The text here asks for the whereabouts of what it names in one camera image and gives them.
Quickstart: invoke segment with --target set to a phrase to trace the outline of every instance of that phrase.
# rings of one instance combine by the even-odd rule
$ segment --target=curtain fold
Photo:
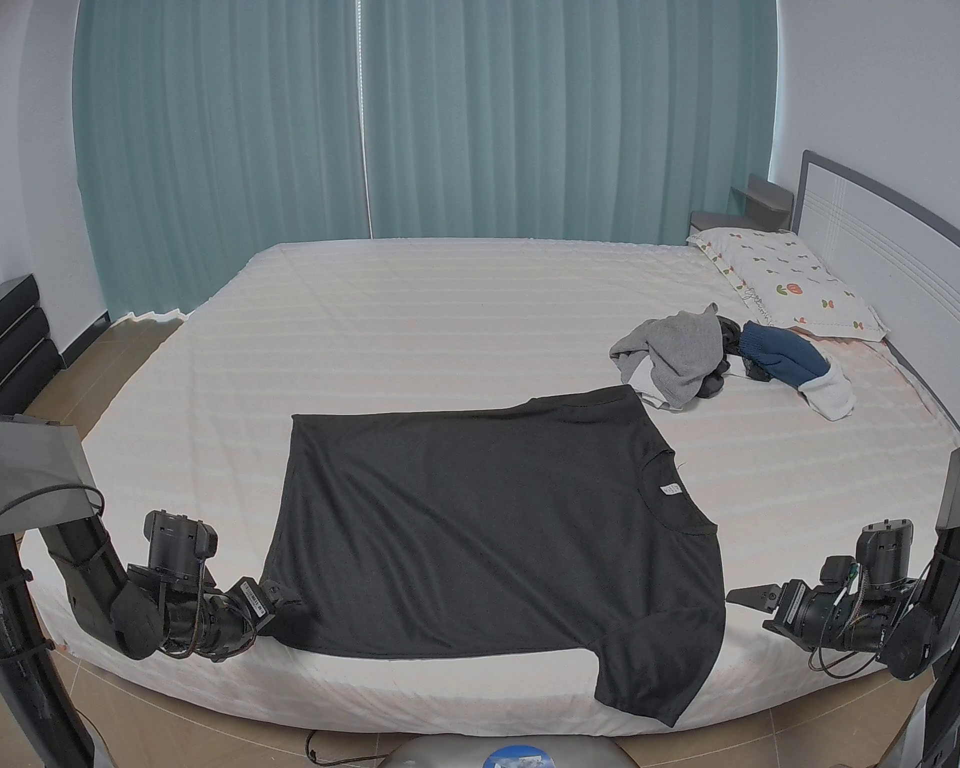
[[[112,317],[278,242],[368,237],[352,0],[83,0],[78,183]]]
[[[363,0],[373,235],[680,243],[767,175],[774,0]]]

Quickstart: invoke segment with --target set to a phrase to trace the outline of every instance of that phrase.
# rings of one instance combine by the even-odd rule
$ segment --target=white headboard
[[[807,150],[793,230],[876,310],[894,353],[960,421],[960,229]]]

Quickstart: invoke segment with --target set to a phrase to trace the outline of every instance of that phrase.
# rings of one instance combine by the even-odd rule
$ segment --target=gray cloth
[[[636,367],[647,355],[653,360],[650,374],[672,408],[683,408],[696,397],[704,376],[723,360],[723,334],[717,305],[701,314],[678,312],[662,320],[647,320],[610,349],[620,369],[620,381],[630,383]]]

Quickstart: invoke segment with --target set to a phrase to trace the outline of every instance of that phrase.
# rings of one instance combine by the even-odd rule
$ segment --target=white wall
[[[960,226],[960,1],[779,0],[770,179],[848,165]]]
[[[73,144],[79,5],[0,0],[0,276],[35,275],[60,351],[106,311]]]

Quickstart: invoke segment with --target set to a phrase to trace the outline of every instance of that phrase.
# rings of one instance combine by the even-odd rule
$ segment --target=pillow
[[[761,324],[815,336],[878,342],[887,329],[866,301],[831,275],[791,232],[716,228],[691,235]]]

